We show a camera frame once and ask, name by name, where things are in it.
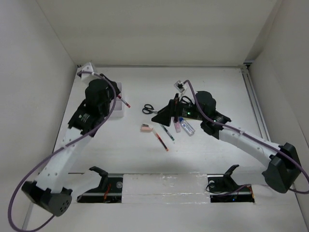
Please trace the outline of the pink highlighter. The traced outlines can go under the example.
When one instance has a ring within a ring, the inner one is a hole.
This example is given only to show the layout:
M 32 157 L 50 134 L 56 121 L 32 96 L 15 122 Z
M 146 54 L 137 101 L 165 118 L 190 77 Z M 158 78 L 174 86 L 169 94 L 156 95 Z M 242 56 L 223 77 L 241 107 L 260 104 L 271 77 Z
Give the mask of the pink highlighter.
M 174 122 L 174 128 L 176 130 L 177 133 L 180 133 L 181 132 L 181 126 L 179 124 L 179 121 L 177 122 Z

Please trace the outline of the red gel pen long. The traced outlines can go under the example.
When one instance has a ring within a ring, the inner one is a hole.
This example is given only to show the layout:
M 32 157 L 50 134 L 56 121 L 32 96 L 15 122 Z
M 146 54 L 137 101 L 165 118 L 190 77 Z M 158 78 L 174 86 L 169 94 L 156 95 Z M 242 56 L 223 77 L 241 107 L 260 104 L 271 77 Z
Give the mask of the red gel pen long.
M 169 151 L 168 147 L 166 146 L 166 144 L 163 142 L 162 138 L 159 136 L 159 134 L 153 130 L 153 134 L 155 135 L 155 137 L 159 140 L 159 142 L 161 143 L 161 145 L 164 147 L 164 149 L 166 151 Z

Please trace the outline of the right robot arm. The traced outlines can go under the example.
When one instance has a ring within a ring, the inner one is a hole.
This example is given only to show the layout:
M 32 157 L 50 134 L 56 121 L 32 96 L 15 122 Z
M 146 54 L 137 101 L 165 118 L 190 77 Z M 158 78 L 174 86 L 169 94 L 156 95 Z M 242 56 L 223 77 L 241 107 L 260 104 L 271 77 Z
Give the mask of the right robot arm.
M 169 127 L 172 119 L 199 120 L 206 134 L 234 145 L 262 163 L 266 167 L 262 176 L 273 190 L 279 193 L 290 190 L 301 173 L 300 160 L 292 144 L 272 143 L 233 126 L 229 117 L 216 110 L 216 100 L 209 92 L 197 92 L 194 100 L 195 103 L 183 103 L 175 96 L 151 121 Z

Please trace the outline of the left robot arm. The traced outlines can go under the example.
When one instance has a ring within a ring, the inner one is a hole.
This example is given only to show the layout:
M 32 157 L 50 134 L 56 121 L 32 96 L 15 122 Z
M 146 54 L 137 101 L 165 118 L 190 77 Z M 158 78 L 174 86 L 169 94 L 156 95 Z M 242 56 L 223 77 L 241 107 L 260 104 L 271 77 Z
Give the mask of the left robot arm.
M 88 80 L 85 99 L 68 122 L 60 151 L 53 154 L 33 181 L 23 183 L 21 190 L 36 205 L 53 216 L 63 215 L 72 202 L 73 188 L 65 180 L 82 150 L 109 119 L 120 90 L 103 74 L 81 71 L 78 76 Z

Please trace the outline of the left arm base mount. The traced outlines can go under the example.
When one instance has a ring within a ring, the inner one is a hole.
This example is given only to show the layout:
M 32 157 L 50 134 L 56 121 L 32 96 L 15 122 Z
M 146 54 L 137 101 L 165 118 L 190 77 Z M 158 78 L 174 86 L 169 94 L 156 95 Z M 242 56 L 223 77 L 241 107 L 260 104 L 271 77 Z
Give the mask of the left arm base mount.
M 121 203 L 123 190 L 123 174 L 109 174 L 105 170 L 93 166 L 89 169 L 100 176 L 97 187 L 91 188 L 77 197 L 78 203 Z

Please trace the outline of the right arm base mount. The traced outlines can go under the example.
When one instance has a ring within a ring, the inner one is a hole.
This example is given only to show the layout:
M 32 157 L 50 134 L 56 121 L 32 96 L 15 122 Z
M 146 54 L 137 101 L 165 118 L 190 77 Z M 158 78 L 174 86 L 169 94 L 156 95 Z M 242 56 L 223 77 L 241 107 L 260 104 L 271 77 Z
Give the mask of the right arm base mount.
M 238 185 L 232 178 L 238 167 L 232 165 L 223 174 L 207 174 L 205 191 L 210 194 L 211 203 L 255 203 L 251 184 Z

